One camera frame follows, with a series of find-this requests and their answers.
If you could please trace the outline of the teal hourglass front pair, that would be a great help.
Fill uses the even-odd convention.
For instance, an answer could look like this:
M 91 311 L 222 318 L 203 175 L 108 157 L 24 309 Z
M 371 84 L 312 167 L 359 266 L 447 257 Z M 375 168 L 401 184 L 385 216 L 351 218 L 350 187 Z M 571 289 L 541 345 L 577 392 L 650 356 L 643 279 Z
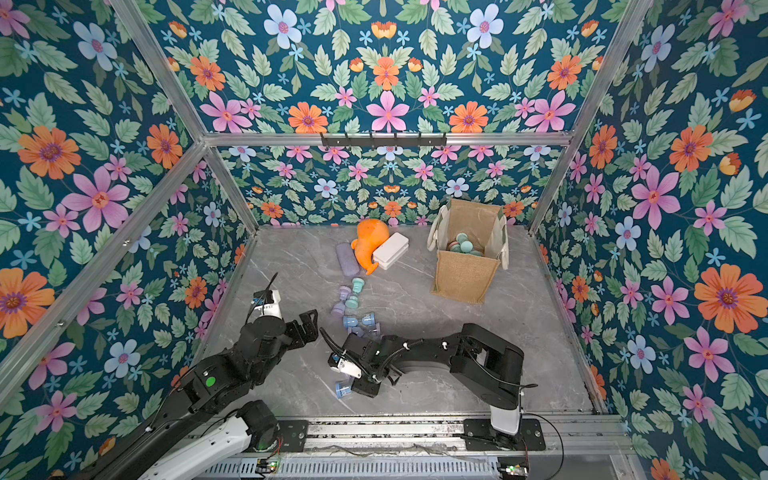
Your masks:
M 460 232 L 456 237 L 448 244 L 447 249 L 454 253 L 470 254 L 474 256 L 482 256 L 483 253 L 478 250 L 474 243 L 469 239 L 469 235 Z

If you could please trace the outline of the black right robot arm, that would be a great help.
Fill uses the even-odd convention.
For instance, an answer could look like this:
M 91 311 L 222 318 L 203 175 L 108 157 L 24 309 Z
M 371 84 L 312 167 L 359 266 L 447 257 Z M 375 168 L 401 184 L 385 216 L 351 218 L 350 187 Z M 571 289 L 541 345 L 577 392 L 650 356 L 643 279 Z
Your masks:
M 465 323 L 441 338 L 384 335 L 372 340 L 350 333 L 338 344 L 325 329 L 320 335 L 331 350 L 329 366 L 352 378 L 354 393 L 374 398 L 386 381 L 396 385 L 407 373 L 444 370 L 490 406 L 493 430 L 519 434 L 521 399 L 532 387 L 522 379 L 524 352 L 478 324 Z

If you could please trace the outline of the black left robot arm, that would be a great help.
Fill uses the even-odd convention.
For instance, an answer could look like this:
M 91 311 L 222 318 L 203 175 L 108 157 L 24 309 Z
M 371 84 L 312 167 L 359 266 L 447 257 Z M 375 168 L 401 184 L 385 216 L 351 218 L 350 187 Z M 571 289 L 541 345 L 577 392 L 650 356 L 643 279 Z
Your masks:
M 138 479 L 189 433 L 262 385 L 283 355 L 318 339 L 318 312 L 297 320 L 262 315 L 240 330 L 234 345 L 183 375 L 158 410 L 74 479 Z

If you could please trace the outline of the purple hourglass upper left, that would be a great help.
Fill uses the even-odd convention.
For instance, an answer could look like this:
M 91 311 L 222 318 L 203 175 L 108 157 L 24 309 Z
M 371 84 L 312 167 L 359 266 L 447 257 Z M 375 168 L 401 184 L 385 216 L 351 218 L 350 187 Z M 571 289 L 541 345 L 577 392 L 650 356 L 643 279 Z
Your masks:
M 346 301 L 352 294 L 352 289 L 347 285 L 339 287 L 339 300 L 333 305 L 331 309 L 331 315 L 335 318 L 342 319 L 346 311 Z

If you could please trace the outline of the teal hourglass upper left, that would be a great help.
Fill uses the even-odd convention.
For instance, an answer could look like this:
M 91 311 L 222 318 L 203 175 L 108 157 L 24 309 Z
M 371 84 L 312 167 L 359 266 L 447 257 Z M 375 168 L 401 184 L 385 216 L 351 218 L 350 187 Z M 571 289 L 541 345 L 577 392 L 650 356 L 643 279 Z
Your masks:
M 345 300 L 345 307 L 347 309 L 355 310 L 359 308 L 359 305 L 360 305 L 359 295 L 362 293 L 364 286 L 365 286 L 365 281 L 363 278 L 356 277 L 352 279 L 351 291 L 347 299 Z

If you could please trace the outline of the jute canvas tote bag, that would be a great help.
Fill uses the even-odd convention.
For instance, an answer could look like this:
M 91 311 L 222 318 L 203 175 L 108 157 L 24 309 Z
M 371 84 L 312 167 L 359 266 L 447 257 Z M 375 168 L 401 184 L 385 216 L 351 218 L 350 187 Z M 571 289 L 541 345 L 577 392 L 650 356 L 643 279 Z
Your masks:
M 497 270 L 509 268 L 507 219 L 498 205 L 453 199 L 438 211 L 427 240 L 437 253 L 432 293 L 482 304 Z

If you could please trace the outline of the white rectangular box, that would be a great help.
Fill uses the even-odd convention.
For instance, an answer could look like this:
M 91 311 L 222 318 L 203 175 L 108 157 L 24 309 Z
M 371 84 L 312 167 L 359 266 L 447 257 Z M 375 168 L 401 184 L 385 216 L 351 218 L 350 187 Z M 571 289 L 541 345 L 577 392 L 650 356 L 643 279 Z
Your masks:
M 393 266 L 408 250 L 409 239 L 400 233 L 392 234 L 373 252 L 373 261 L 387 270 Z

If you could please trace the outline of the orange plush toy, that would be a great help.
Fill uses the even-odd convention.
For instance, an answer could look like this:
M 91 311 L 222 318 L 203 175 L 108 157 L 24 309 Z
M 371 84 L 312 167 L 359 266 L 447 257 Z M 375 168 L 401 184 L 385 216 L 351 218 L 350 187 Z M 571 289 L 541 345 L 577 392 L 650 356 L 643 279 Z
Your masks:
M 371 275 L 378 263 L 373 260 L 373 253 L 390 237 L 386 223 L 378 219 L 362 220 L 357 225 L 357 237 L 351 242 L 355 258 L 367 275 Z

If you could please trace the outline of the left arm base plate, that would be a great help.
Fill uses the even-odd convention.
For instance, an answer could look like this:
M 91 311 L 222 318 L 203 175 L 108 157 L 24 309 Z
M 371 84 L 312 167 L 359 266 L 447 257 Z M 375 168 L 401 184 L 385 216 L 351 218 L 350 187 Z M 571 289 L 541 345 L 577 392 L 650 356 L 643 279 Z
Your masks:
M 303 452 L 308 440 L 307 420 L 278 420 L 270 429 L 252 441 L 251 450 L 275 454 Z

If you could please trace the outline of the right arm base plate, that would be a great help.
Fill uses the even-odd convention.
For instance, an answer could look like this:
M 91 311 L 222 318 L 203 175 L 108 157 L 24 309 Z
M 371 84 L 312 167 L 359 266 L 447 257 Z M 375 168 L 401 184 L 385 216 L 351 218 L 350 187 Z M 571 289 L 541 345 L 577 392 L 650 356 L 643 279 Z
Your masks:
M 515 435 L 495 430 L 489 418 L 465 419 L 464 433 L 459 437 L 465 441 L 468 451 L 544 451 L 546 443 L 541 423 L 535 418 L 523 418 Z

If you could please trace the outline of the black wall hook rail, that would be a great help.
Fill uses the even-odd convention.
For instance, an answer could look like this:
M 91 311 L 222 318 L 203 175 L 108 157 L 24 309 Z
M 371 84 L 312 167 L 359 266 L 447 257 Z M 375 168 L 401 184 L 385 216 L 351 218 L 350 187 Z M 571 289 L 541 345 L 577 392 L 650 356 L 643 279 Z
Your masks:
M 393 134 L 321 134 L 324 147 L 378 148 L 385 146 L 416 148 L 448 145 L 446 134 L 393 133 Z

